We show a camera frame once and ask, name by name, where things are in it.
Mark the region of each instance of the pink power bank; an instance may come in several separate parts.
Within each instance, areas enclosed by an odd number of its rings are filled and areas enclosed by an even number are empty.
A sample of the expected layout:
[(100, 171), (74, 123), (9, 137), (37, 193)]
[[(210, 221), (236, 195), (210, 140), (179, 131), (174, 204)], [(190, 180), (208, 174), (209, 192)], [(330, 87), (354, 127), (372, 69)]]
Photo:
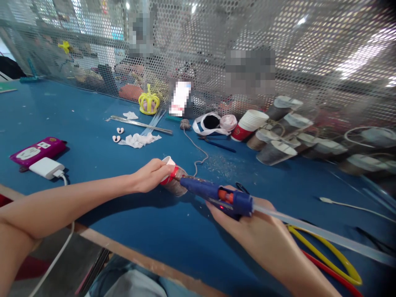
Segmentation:
[(47, 137), (42, 141), (11, 155), (9, 158), (27, 169), (42, 158), (53, 158), (65, 149), (66, 145), (62, 140), (55, 137)]

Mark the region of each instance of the yellow crown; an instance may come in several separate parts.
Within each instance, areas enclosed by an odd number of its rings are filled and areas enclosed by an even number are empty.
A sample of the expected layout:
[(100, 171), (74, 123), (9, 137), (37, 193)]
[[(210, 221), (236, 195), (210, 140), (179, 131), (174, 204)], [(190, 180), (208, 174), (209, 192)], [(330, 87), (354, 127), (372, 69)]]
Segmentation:
[[(155, 103), (156, 106), (154, 107), (154, 110), (151, 110), (151, 105), (152, 103)], [(160, 100), (157, 97), (157, 94), (152, 94), (150, 92), (150, 84), (147, 84), (147, 93), (142, 93), (139, 96), (139, 105), (140, 105), (140, 112), (147, 114), (147, 115), (152, 115), (157, 112), (157, 109), (160, 105)]]

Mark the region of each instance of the white ribbon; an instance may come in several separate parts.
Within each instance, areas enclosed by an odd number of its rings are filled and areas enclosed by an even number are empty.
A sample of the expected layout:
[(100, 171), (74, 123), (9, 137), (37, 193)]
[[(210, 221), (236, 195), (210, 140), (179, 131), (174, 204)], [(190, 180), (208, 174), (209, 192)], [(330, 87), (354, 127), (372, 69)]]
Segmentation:
[[(195, 133), (198, 133), (198, 134), (203, 135), (203, 136), (212, 134), (212, 133), (214, 133), (214, 132), (217, 132), (217, 133), (220, 133), (220, 134), (223, 134), (223, 135), (230, 135), (230, 134), (231, 134), (231, 131), (227, 131), (226, 129), (222, 129), (222, 128), (215, 128), (215, 129), (208, 129), (208, 128), (206, 128), (205, 125), (203, 124), (203, 120), (204, 120), (207, 116), (215, 116), (215, 117), (218, 118), (219, 120), (221, 119), (221, 118), (220, 118), (217, 114), (215, 114), (215, 113), (207, 113), (207, 114), (201, 115), (200, 117), (196, 118), (195, 121), (194, 121), (194, 123), (193, 123), (193, 130), (195, 131)], [(198, 123), (201, 123), (201, 127), (202, 127), (202, 130), (203, 130), (203, 131), (199, 130)]]

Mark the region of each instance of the charging cable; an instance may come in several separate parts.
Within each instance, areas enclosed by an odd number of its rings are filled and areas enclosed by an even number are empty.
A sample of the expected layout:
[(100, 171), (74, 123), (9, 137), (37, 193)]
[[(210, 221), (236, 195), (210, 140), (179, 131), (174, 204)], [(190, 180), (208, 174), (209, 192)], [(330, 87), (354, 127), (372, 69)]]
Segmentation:
[[(65, 186), (67, 186), (67, 179), (65, 177), (65, 173), (62, 170), (57, 170), (53, 173), (53, 175), (55, 177), (58, 178), (62, 178), (63, 181), (65, 182)], [(55, 259), (52, 261), (51, 265), (48, 267), (47, 271), (45, 272), (45, 274), (43, 275), (43, 277), (40, 279), (40, 281), (38, 282), (38, 284), (36, 285), (36, 287), (34, 288), (34, 290), (30, 293), (29, 297), (33, 297), (38, 289), (40, 289), (42, 283), (45, 281), (45, 279), (47, 278), (48, 274), (51, 272), (52, 268), (54, 268), (55, 264), (58, 262), (58, 259), (60, 258), (60, 256), (63, 254), (64, 250), (66, 249), (66, 246), (69, 244), (69, 241), (73, 235), (74, 232), (74, 221), (71, 223), (71, 229), (70, 229), (70, 234), (67, 237), (65, 243), (63, 244), (61, 250), (59, 251), (59, 253), (57, 254), (57, 256), (55, 257)]]
[(389, 221), (391, 221), (391, 222), (393, 222), (393, 223), (396, 224), (396, 221), (395, 221), (395, 220), (392, 220), (392, 219), (390, 219), (390, 218), (388, 218), (388, 217), (386, 217), (386, 216), (384, 216), (384, 215), (382, 215), (382, 214), (380, 214), (380, 213), (378, 213), (378, 212), (375, 212), (375, 211), (372, 211), (372, 210), (368, 210), (368, 209), (366, 209), (366, 208), (362, 208), (362, 207), (358, 207), (358, 206), (354, 206), (354, 205), (350, 205), (350, 204), (345, 204), (345, 203), (340, 203), (340, 202), (335, 202), (335, 201), (333, 201), (333, 200), (331, 200), (331, 199), (329, 199), (329, 198), (324, 198), (324, 197), (320, 197), (319, 199), (320, 199), (322, 202), (325, 202), (325, 203), (338, 204), (338, 205), (343, 205), (343, 206), (347, 206), (347, 207), (351, 207), (351, 208), (356, 208), (356, 209), (359, 209), (359, 210), (364, 210), (364, 211), (373, 213), (373, 214), (375, 214), (375, 215), (377, 215), (377, 216), (383, 217), (384, 219), (387, 219), (387, 220), (389, 220)]

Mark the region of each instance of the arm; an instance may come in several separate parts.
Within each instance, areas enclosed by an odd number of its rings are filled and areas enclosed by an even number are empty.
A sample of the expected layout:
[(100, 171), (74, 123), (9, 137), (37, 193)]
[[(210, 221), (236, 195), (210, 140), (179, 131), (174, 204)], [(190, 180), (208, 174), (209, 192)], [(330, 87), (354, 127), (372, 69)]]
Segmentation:
[[(242, 217), (238, 222), (210, 203), (206, 204), (213, 218), (293, 296), (341, 297), (319, 269), (304, 256), (280, 220), (254, 212), (252, 217)], [(275, 210), (264, 199), (255, 198), (255, 204)]]
[(8, 293), (35, 240), (67, 226), (106, 201), (151, 191), (172, 170), (172, 166), (153, 159), (131, 175), (45, 190), (0, 208), (0, 297)]

